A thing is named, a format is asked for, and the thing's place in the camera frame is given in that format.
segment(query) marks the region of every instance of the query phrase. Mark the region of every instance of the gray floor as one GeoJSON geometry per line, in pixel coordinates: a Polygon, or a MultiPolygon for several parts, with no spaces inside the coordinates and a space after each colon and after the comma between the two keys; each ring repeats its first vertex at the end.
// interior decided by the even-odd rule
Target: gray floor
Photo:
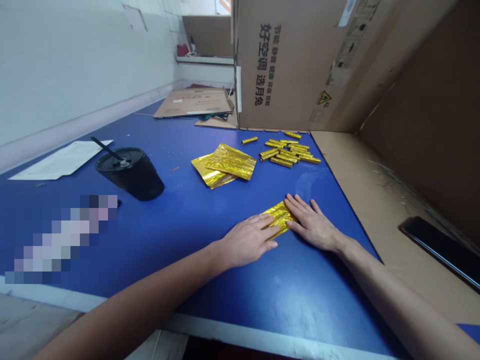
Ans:
{"type": "MultiPolygon", "coordinates": [[[[82,314],[0,294],[0,359],[31,359],[82,314]]],[[[181,360],[187,335],[155,331],[128,360],[181,360]]]]}

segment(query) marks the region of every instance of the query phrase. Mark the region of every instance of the warning label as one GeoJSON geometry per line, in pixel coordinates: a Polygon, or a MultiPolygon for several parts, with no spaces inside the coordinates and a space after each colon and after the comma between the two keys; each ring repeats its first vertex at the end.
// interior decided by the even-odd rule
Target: warning label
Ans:
{"type": "Polygon", "coordinates": [[[320,99],[318,100],[318,105],[326,103],[329,100],[332,100],[332,97],[328,95],[326,91],[322,91],[320,94],[320,99]]]}

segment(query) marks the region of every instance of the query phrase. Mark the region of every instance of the black cup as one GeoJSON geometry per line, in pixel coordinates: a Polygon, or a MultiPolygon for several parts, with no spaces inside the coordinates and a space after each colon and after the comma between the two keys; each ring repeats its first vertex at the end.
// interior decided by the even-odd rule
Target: black cup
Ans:
{"type": "Polygon", "coordinates": [[[114,152],[125,161],[105,154],[95,164],[95,169],[140,201],[157,198],[165,185],[157,174],[147,154],[138,147],[121,147],[114,152]]]}

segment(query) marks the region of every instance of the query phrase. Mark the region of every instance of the black straw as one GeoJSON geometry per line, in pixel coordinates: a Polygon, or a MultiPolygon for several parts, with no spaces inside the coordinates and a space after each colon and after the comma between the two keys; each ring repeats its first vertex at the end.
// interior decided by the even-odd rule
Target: black straw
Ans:
{"type": "Polygon", "coordinates": [[[118,156],[115,152],[113,152],[112,150],[110,150],[108,147],[106,147],[105,145],[102,144],[102,142],[100,140],[98,140],[96,137],[94,136],[91,136],[90,139],[92,139],[94,142],[96,142],[99,146],[102,147],[103,150],[106,150],[110,155],[112,155],[113,157],[115,157],[116,159],[118,159],[118,161],[125,161],[125,159],[123,159],[122,157],[118,156]]]}

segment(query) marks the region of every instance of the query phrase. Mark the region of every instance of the phone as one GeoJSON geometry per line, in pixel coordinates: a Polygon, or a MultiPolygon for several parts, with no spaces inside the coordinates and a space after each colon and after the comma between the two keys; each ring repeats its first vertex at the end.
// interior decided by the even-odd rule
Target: phone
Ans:
{"type": "Polygon", "coordinates": [[[398,228],[480,294],[480,256],[419,216],[410,217],[398,228]]]}

